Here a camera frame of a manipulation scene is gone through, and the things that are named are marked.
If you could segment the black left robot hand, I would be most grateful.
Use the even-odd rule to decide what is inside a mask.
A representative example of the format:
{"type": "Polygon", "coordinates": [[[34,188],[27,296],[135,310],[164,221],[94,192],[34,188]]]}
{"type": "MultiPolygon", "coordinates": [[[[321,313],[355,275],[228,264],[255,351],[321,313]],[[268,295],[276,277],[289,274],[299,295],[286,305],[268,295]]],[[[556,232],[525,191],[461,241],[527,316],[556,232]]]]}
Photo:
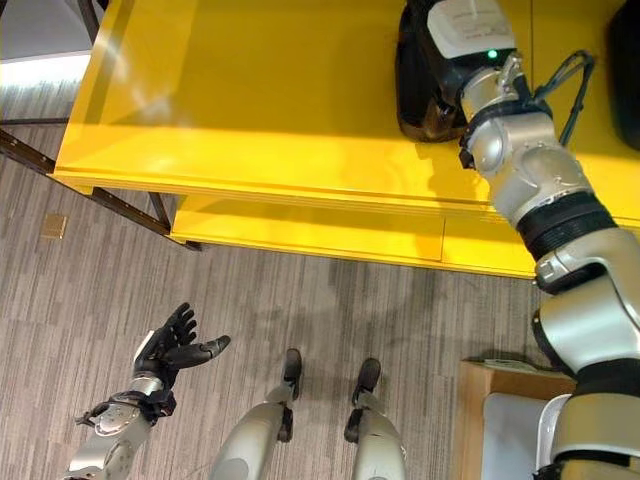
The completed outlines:
{"type": "Polygon", "coordinates": [[[198,343],[196,326],[191,305],[180,304],[136,354],[133,371],[147,372],[167,382],[171,375],[180,370],[215,359],[230,345],[231,337],[228,335],[198,343]]]}

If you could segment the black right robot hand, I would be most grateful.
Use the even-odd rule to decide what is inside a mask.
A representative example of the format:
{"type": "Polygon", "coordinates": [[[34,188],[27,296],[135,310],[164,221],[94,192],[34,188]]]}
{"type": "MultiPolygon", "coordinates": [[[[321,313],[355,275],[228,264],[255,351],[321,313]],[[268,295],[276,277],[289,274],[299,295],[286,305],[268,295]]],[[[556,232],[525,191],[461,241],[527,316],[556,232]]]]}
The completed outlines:
{"type": "Polygon", "coordinates": [[[516,49],[497,1],[409,1],[407,7],[429,73],[445,96],[456,96],[478,70],[502,66],[516,49]]]}

